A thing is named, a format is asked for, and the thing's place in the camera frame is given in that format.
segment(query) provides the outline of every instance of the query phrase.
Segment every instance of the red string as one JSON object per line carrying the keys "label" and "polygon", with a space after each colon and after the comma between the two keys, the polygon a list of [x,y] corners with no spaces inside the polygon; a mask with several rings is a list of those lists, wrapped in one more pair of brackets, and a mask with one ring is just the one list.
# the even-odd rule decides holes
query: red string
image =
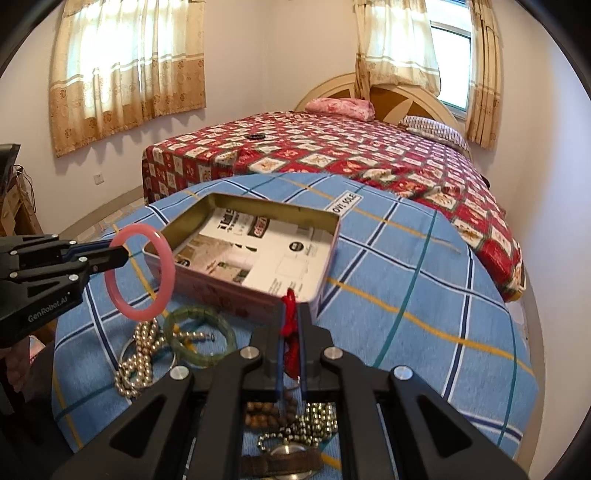
{"label": "red string", "polygon": [[288,288],[287,295],[281,298],[285,304],[285,324],[281,336],[285,339],[287,350],[283,354],[285,373],[296,380],[300,376],[300,337],[297,329],[296,294]]}

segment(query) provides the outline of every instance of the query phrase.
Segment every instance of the pink pillow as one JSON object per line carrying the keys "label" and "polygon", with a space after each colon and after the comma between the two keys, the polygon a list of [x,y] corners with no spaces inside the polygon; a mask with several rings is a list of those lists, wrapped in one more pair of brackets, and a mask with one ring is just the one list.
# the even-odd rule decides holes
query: pink pillow
{"label": "pink pillow", "polygon": [[371,122],[375,118],[372,103],[358,98],[317,98],[308,102],[306,112],[343,115],[362,122]]}

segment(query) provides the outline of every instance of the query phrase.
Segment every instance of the window frame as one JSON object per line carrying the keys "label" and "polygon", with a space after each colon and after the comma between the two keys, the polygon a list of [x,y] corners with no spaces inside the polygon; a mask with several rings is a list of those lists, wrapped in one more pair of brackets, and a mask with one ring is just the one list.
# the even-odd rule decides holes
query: window frame
{"label": "window frame", "polygon": [[[454,27],[453,25],[448,25],[448,24],[441,23],[441,22],[430,21],[430,24],[431,24],[431,28],[436,28],[438,30],[443,30],[443,31],[446,31],[451,34],[459,35],[460,37],[467,38],[468,42],[470,42],[470,51],[472,51],[472,32],[469,32],[468,30],[464,30],[463,28]],[[443,100],[439,100],[439,101],[441,103],[443,103],[448,108],[448,110],[453,114],[453,116],[455,116],[457,119],[466,120],[467,109],[460,108],[457,105],[447,103]]]}

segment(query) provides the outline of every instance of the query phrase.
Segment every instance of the beige floral curtain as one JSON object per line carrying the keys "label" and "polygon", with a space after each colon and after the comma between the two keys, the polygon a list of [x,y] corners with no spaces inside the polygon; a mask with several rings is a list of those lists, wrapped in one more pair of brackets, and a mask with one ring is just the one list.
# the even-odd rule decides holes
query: beige floral curtain
{"label": "beige floral curtain", "polygon": [[499,28],[491,0],[467,0],[472,15],[472,74],[466,136],[492,150],[501,115],[502,61]]}
{"label": "beige floral curtain", "polygon": [[49,91],[57,157],[205,107],[204,2],[67,0]]}
{"label": "beige floral curtain", "polygon": [[439,95],[441,79],[425,0],[353,0],[358,27],[356,95],[373,85],[416,85]]}

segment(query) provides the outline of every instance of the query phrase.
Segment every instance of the green jade bangle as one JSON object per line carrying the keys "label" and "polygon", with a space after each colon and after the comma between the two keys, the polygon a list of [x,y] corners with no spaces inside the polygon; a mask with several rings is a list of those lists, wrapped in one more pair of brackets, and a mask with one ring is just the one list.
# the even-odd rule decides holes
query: green jade bangle
{"label": "green jade bangle", "polygon": [[[173,335],[173,330],[175,325],[187,319],[195,320],[197,327],[207,323],[208,325],[211,325],[215,329],[219,330],[228,343],[226,350],[223,353],[203,355],[202,353],[192,352],[186,348]],[[190,364],[196,365],[197,367],[212,367],[227,354],[238,348],[236,343],[236,334],[234,333],[232,327],[230,327],[229,323],[221,316],[213,313],[211,310],[206,310],[199,307],[181,307],[168,315],[164,321],[164,336],[166,337],[166,341],[170,345],[170,348],[172,348],[177,357],[189,362]]]}

